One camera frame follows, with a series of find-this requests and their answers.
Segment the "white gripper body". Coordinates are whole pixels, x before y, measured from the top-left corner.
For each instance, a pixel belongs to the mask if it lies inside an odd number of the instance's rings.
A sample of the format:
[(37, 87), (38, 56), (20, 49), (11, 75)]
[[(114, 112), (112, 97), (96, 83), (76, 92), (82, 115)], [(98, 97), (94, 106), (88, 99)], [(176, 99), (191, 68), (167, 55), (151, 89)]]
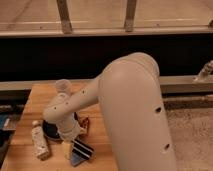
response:
[(72, 141), (80, 134), (81, 127), (74, 117), (67, 117), (58, 124), (58, 132), (64, 141)]

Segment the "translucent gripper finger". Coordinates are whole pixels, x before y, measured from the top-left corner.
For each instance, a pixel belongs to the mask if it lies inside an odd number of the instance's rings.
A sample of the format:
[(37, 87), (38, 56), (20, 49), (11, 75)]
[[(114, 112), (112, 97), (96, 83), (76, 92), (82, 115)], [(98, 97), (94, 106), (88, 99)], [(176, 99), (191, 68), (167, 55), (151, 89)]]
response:
[(62, 151), (66, 159), (70, 159), (72, 145), (68, 142), (62, 142)]

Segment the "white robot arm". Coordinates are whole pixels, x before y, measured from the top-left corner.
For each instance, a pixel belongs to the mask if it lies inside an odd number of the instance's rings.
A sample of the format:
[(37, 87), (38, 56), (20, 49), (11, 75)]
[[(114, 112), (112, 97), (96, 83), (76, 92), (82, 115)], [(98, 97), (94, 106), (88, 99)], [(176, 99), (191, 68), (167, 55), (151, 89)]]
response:
[(71, 114), (99, 104), (118, 171), (177, 171), (159, 67), (142, 52), (120, 57), (79, 92), (55, 96), (43, 118), (71, 140)]

